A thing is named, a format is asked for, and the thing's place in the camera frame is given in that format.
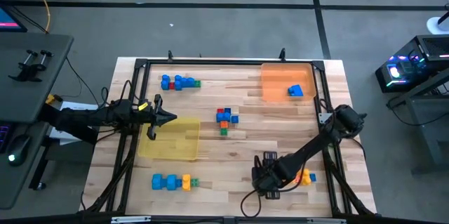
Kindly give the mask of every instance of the white object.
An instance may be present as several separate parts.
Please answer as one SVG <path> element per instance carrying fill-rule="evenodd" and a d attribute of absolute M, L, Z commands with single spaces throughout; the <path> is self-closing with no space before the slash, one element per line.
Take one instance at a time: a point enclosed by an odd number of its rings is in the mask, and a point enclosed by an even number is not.
<path fill-rule="evenodd" d="M 83 103 L 75 103 L 63 101 L 60 110 L 64 108 L 71 108 L 73 110 L 95 110 L 98 108 L 97 105 L 83 104 Z M 64 131 L 58 131 L 54 127 L 51 129 L 50 138 L 60 139 L 60 145 L 66 145 L 69 143 L 74 143 L 79 141 L 78 138 L 71 135 L 70 133 L 66 133 Z"/>
<path fill-rule="evenodd" d="M 440 25 L 440 17 L 432 17 L 427 21 L 427 29 L 431 34 L 449 34 L 449 20 L 444 20 Z"/>

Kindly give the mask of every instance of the yellow tray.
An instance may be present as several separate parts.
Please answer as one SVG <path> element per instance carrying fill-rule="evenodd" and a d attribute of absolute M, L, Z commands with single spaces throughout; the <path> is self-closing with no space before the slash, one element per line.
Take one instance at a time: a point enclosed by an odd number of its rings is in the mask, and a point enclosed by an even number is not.
<path fill-rule="evenodd" d="M 147 136 L 149 124 L 143 124 L 138 147 L 139 157 L 195 160 L 198 154 L 200 121 L 177 118 L 155 128 L 156 140 Z"/>

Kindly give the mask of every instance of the black desk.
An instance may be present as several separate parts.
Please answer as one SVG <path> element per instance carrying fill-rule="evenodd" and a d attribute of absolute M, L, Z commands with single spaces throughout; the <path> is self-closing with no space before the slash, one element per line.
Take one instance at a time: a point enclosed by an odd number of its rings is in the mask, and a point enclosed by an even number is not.
<path fill-rule="evenodd" d="M 34 123 L 28 130 L 32 136 L 29 144 L 26 161 L 17 167 L 12 167 L 8 163 L 6 153 L 0 154 L 0 209 L 10 209 L 13 207 L 18 195 L 28 177 L 34 159 L 44 140 L 49 125 L 45 122 L 35 122 L 42 105 L 45 103 L 47 95 L 59 74 L 59 71 L 69 53 L 73 43 L 73 38 L 67 35 L 56 34 L 32 34 L 32 33 L 0 33 L 0 58 L 11 65 L 15 62 L 13 69 L 0 66 L 0 84 L 2 85 L 2 95 L 0 95 L 0 120 L 19 121 L 14 131 L 14 137 L 25 132 L 27 123 Z M 36 52 L 47 50 L 55 56 L 48 62 L 48 69 L 39 75 L 43 81 L 36 83 L 25 82 L 25 88 L 13 83 L 8 74 L 18 74 L 18 62 L 23 62 L 28 56 L 25 52 L 31 49 Z"/>

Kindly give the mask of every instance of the concrete floor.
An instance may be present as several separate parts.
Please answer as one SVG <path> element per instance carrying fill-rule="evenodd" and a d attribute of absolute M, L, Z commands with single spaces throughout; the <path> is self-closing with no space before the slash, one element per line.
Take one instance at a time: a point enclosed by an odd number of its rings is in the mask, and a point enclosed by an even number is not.
<path fill-rule="evenodd" d="M 175 2 L 242 4 L 313 4 L 312 0 L 49 0 L 92 2 Z M 446 0 L 320 0 L 325 5 L 442 6 Z M 42 25 L 42 7 L 20 7 Z M 273 58 L 285 47 L 289 58 L 323 58 L 314 10 L 202 8 L 52 7 L 51 32 L 70 34 L 69 58 L 99 96 L 109 86 L 119 56 Z M 427 160 L 415 129 L 401 124 L 385 107 L 375 69 L 417 34 L 428 34 L 434 11 L 323 11 L 332 59 L 341 59 L 354 108 L 367 112 L 361 133 L 376 207 L 385 216 L 449 222 L 449 174 L 415 177 L 411 168 Z M 27 25 L 31 32 L 38 32 Z M 78 81 L 65 65 L 54 93 L 73 95 Z M 79 102 L 91 103 L 84 89 Z M 17 205 L 0 211 L 13 218 L 74 213 L 86 182 L 88 164 L 52 163 L 43 192 L 24 189 Z M 54 199 L 58 204 L 41 204 Z"/>

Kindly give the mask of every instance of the monitor screen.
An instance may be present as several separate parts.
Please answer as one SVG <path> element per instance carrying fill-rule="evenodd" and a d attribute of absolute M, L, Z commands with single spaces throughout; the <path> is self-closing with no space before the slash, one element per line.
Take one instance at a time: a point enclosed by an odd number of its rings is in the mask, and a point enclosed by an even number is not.
<path fill-rule="evenodd" d="M 0 8 L 0 32 L 26 32 L 27 29 L 4 8 Z"/>

